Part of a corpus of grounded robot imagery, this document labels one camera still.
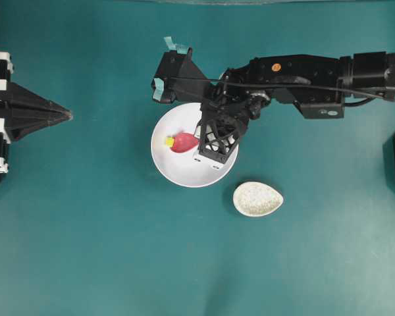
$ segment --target robotic arm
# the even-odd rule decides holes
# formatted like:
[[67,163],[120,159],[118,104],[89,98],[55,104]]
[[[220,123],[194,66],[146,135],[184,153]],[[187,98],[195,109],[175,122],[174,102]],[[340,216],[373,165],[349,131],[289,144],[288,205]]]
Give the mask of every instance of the robotic arm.
[[[195,159],[209,161],[216,169],[241,142],[249,121],[258,119],[272,99],[293,104],[306,119],[341,119],[346,107],[375,98],[395,101],[395,53],[339,59],[311,55],[255,58],[212,80],[193,63],[191,48],[169,47],[151,83],[153,100],[201,103]],[[351,96],[364,99],[346,103]]]
[[0,181],[9,171],[11,143],[72,118],[64,107],[11,82],[12,73],[10,54],[0,52]]

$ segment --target orange sticker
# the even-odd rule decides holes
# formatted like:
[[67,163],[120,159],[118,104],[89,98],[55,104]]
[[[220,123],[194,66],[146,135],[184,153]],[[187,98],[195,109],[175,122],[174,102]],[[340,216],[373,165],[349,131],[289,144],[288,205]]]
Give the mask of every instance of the orange sticker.
[[278,72],[281,70],[281,64],[273,64],[272,71]]

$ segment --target teal table surface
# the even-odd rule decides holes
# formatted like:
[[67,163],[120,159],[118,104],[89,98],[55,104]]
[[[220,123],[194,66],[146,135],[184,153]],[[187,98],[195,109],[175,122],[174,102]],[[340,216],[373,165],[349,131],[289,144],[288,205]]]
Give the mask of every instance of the teal table surface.
[[[254,57],[395,52],[395,1],[193,6],[0,0],[13,80],[74,120],[11,147],[0,184],[0,316],[395,315],[395,103],[305,120],[273,102],[200,189],[151,159],[164,36],[208,77]],[[241,216],[260,180],[284,205]]]

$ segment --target white bowl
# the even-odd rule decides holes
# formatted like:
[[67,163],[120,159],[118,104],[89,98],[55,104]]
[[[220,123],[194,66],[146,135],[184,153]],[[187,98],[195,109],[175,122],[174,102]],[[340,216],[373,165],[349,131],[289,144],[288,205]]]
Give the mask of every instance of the white bowl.
[[165,178],[179,186],[200,188],[214,184],[222,179],[236,162],[238,145],[220,170],[194,161],[193,154],[197,147],[186,153],[174,153],[165,145],[167,136],[175,136],[180,132],[193,134],[200,118],[200,103],[182,104],[165,113],[152,133],[151,154],[155,166]]
[[271,214],[284,203],[284,198],[278,191],[260,182],[239,185],[232,200],[237,211],[251,217]]

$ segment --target yellow tip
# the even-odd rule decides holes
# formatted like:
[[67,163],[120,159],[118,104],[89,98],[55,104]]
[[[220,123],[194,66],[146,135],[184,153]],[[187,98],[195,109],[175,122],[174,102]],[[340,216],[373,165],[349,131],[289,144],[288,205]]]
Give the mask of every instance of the yellow tip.
[[173,137],[165,138],[165,145],[171,148],[174,145],[174,138]]

